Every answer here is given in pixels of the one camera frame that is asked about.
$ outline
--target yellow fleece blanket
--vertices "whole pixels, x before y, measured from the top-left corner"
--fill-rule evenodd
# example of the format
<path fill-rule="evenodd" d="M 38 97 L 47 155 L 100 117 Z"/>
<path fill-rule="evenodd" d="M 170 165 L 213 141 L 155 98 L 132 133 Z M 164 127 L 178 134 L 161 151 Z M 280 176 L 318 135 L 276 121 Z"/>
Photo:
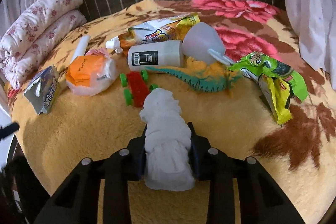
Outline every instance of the yellow fleece blanket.
<path fill-rule="evenodd" d="M 212 146 L 238 159 L 256 156 L 304 221 L 318 223 L 336 195 L 335 92 L 328 75 L 300 58 L 298 38 L 286 13 L 256 1 L 144 0 L 69 33 L 40 67 L 53 64 L 61 74 L 62 92 L 49 114 L 35 113 L 23 96 L 27 83 L 22 90 L 7 90 L 12 120 L 20 124 L 17 139 L 37 178 L 53 194 L 82 158 L 107 158 L 144 128 L 140 109 L 126 106 L 120 80 L 93 97 L 75 96 L 65 86 L 64 73 L 79 38 L 91 36 L 88 49 L 104 47 L 128 27 L 186 12 L 198 12 L 201 21 L 213 26 L 234 60 L 261 51 L 292 66 L 304 77 L 309 97 L 301 104 L 292 100 L 293 119 L 281 127 L 259 98 L 259 87 L 247 78 L 236 83 L 233 96 L 196 92 L 166 74 L 150 74 L 148 84 L 172 91 L 184 120 L 193 122 L 197 134 Z M 122 72 L 128 71 L 125 57 L 110 55 Z M 129 196 L 134 224 L 206 222 L 208 182 L 182 193 L 129 183 Z M 101 202 L 99 213 L 101 220 Z M 238 208 L 236 214 L 240 223 Z"/>

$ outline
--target crumpled white tissue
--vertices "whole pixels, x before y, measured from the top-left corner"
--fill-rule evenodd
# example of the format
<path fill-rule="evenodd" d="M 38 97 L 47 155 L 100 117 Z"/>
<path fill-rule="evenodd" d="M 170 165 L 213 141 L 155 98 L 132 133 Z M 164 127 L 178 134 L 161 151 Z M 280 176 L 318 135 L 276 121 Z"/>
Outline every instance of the crumpled white tissue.
<path fill-rule="evenodd" d="M 140 118 L 147 123 L 145 184 L 154 190 L 185 191 L 194 187 L 188 163 L 191 131 L 172 92 L 154 89 L 145 99 Z"/>

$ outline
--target toy car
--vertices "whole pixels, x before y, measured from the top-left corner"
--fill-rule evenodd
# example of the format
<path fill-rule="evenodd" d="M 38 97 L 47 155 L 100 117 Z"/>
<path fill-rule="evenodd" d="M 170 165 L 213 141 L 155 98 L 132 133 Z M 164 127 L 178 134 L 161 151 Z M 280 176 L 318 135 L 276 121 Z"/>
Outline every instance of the toy car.
<path fill-rule="evenodd" d="M 148 88 L 145 82 L 148 80 L 147 71 L 142 70 L 141 73 L 138 71 L 131 71 L 128 74 L 120 74 L 120 80 L 122 87 L 126 87 L 129 84 L 132 93 L 129 89 L 124 89 L 124 97 L 126 100 L 126 105 L 131 105 L 133 100 L 133 105 L 135 107 L 143 107 L 143 103 L 147 95 L 158 86 L 153 84 Z"/>

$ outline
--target green snack bag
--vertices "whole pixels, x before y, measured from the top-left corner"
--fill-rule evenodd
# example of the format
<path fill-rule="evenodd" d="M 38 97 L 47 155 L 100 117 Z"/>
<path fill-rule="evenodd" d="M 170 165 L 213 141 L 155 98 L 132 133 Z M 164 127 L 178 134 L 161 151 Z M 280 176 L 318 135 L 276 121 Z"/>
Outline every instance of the green snack bag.
<path fill-rule="evenodd" d="M 258 82 L 261 74 L 281 78 L 290 84 L 293 94 L 301 101 L 308 96 L 305 80 L 297 71 L 262 52 L 251 52 L 228 69 L 240 70 L 245 77 L 251 78 L 256 82 Z"/>

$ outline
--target metal rivet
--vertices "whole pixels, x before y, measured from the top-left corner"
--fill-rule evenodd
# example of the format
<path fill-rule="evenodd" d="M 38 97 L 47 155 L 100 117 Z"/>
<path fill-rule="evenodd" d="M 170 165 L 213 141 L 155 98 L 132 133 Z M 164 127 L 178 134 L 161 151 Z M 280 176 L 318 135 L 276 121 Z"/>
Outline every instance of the metal rivet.
<path fill-rule="evenodd" d="M 218 149 L 211 147 L 211 148 L 209 148 L 208 153 L 210 155 L 217 155 L 218 154 Z"/>
<path fill-rule="evenodd" d="M 91 159 L 89 158 L 82 159 L 82 165 L 89 165 L 90 163 L 91 163 Z"/>
<path fill-rule="evenodd" d="M 129 154 L 129 150 L 124 148 L 119 151 L 120 156 L 127 156 Z"/>
<path fill-rule="evenodd" d="M 249 164 L 256 164 L 257 163 L 257 160 L 254 158 L 254 157 L 248 157 L 247 158 L 247 162 Z"/>

